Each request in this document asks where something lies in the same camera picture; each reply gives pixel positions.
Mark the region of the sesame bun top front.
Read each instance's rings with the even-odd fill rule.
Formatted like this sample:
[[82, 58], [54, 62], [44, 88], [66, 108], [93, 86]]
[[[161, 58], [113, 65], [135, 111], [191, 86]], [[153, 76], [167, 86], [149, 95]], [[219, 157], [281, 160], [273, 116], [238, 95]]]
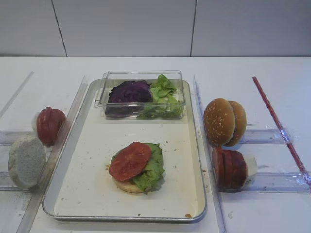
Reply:
[[204, 126], [210, 143], [221, 146], [230, 141], [235, 130], [235, 117], [229, 101], [217, 98], [204, 110]]

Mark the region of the clear holder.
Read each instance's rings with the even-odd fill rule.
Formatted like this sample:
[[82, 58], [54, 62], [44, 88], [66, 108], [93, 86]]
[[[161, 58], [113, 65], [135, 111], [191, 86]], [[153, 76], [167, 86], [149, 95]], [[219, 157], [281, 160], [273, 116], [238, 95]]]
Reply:
[[240, 140], [242, 144], [285, 144], [294, 138], [285, 129], [247, 129]]
[[218, 188], [221, 192], [300, 193], [309, 194], [309, 185], [300, 172], [259, 172], [241, 188]]

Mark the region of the sesame bun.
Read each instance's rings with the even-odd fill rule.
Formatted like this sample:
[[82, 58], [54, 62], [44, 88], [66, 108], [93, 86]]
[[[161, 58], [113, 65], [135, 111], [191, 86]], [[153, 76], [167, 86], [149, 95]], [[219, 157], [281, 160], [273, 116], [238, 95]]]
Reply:
[[210, 143], [221, 146], [230, 141], [235, 130], [235, 117], [229, 101], [217, 98], [204, 110], [204, 126]]
[[226, 147], [232, 147], [236, 145], [244, 135], [247, 126], [247, 117], [243, 106], [232, 100], [229, 100], [229, 103], [235, 116], [235, 129], [230, 141], [224, 144]]

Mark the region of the clear plastic container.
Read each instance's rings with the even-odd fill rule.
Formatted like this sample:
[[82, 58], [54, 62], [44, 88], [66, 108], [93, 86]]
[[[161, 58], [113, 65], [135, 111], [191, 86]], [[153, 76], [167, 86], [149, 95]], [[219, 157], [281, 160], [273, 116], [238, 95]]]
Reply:
[[[164, 74], [177, 88], [173, 96], [181, 103], [128, 102], [108, 103], [109, 94], [115, 86], [125, 81], [143, 81], [149, 86]], [[107, 119], [181, 119], [185, 106], [184, 82], [178, 70], [109, 71], [103, 75], [101, 93], [95, 105], [102, 109]]]

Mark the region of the green lettuce in container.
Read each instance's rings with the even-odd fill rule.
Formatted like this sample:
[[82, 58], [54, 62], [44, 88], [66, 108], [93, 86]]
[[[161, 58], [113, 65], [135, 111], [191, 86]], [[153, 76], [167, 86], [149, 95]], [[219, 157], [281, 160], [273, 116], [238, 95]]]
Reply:
[[181, 103], [180, 100], [173, 96], [176, 91], [177, 88], [173, 83], [164, 74], [160, 74], [157, 81], [149, 86], [149, 92], [151, 93], [149, 102]]

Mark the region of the white cheese slice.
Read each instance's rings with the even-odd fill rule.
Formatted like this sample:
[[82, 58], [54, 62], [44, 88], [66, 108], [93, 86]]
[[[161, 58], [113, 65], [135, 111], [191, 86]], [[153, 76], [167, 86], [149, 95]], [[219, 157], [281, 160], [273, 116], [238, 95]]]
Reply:
[[257, 171], [258, 171], [258, 166], [257, 166], [257, 162], [254, 156], [251, 155], [247, 155], [245, 158], [245, 163], [246, 163], [246, 167], [247, 167], [247, 178], [246, 181], [252, 181], [254, 180]]

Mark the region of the clear holder lower right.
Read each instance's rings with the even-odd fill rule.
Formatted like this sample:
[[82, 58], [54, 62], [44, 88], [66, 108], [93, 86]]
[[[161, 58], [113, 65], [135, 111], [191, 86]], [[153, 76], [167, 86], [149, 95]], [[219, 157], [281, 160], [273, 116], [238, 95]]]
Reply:
[[309, 185], [300, 172], [259, 172], [241, 188], [218, 188], [221, 192], [300, 193], [309, 194]]

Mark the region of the meat patty back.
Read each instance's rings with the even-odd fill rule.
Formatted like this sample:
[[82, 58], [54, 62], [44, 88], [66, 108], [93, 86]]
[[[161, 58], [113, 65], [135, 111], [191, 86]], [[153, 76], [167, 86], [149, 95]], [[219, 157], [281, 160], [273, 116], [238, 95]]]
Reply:
[[242, 188], [247, 178], [247, 165], [243, 155], [235, 150], [231, 151], [232, 157], [232, 188]]

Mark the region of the meat patty middle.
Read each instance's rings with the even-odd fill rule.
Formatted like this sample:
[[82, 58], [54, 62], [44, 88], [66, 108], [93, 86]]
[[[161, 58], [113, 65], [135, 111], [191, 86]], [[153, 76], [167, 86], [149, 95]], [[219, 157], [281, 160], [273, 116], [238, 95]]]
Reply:
[[224, 171], [225, 171], [225, 180], [224, 180], [224, 188], [230, 189], [232, 185], [232, 177], [233, 177], [233, 163], [232, 163], [232, 155], [230, 150], [223, 150], [223, 162]]

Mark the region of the tomato slice middle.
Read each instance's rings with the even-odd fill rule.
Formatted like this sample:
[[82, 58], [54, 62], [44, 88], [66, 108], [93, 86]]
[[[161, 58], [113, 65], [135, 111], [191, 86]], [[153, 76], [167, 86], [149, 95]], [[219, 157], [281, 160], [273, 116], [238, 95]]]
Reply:
[[56, 143], [59, 129], [65, 120], [65, 114], [59, 109], [46, 107], [40, 112], [36, 128], [38, 138], [44, 145], [53, 146]]

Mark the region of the bottom bun on tray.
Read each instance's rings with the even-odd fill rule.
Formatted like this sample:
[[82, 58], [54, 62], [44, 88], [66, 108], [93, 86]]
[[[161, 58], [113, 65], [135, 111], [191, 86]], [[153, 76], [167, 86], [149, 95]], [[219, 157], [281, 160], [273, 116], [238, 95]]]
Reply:
[[142, 193], [143, 191], [139, 189], [139, 187], [135, 184], [132, 184], [131, 182], [120, 182], [116, 179], [112, 178], [113, 182], [116, 184], [116, 186], [129, 193]]

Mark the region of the tomato slice front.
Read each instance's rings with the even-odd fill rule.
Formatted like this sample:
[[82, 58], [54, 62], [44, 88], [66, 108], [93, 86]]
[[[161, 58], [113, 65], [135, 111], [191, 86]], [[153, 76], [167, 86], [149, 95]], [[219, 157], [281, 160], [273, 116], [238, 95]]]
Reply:
[[149, 146], [133, 142], [114, 157], [109, 173], [117, 181], [128, 181], [142, 172], [150, 160], [151, 154]]

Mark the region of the tomato slice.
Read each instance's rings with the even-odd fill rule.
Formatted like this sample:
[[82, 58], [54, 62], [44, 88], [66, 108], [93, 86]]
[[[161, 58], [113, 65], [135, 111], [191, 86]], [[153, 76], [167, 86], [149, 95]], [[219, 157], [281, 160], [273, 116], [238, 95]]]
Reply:
[[53, 146], [56, 143], [59, 129], [65, 120], [65, 114], [59, 109], [46, 107], [40, 112], [36, 128], [38, 138], [44, 145]]
[[149, 146], [133, 142], [114, 157], [109, 173], [117, 181], [128, 181], [142, 172], [150, 160], [151, 154]]

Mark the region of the green lettuce leaf on bun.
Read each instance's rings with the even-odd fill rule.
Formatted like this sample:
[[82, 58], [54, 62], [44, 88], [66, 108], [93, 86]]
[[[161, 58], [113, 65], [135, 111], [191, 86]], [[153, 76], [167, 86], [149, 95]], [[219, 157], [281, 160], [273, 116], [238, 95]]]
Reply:
[[164, 160], [160, 144], [145, 143], [151, 149], [151, 158], [143, 171], [132, 179], [140, 191], [148, 192], [158, 187], [159, 182], [163, 179]]

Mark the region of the clear rail right of tray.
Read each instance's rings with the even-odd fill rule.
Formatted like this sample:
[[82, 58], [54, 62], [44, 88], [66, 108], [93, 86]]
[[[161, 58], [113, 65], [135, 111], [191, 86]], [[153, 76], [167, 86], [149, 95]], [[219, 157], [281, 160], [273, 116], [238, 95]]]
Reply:
[[199, 90], [198, 82], [195, 78], [195, 75], [193, 76], [193, 90], [195, 94], [195, 102], [196, 102], [198, 120], [199, 120], [202, 140], [203, 140], [204, 153], [205, 153], [205, 158], [207, 161], [207, 169], [208, 169], [209, 180], [210, 180], [209, 187], [213, 195], [213, 202], [214, 202], [214, 207], [215, 207], [217, 224], [218, 224], [219, 232], [226, 233], [227, 231], [226, 231], [226, 225], [225, 225], [225, 220], [223, 216], [221, 198], [219, 197], [218, 186], [217, 186], [217, 182], [216, 182], [215, 175], [214, 175], [214, 167], [213, 167], [213, 161], [212, 161], [212, 148], [208, 142], [207, 133], [204, 127], [204, 117], [203, 117], [204, 111], [202, 107], [200, 90]]

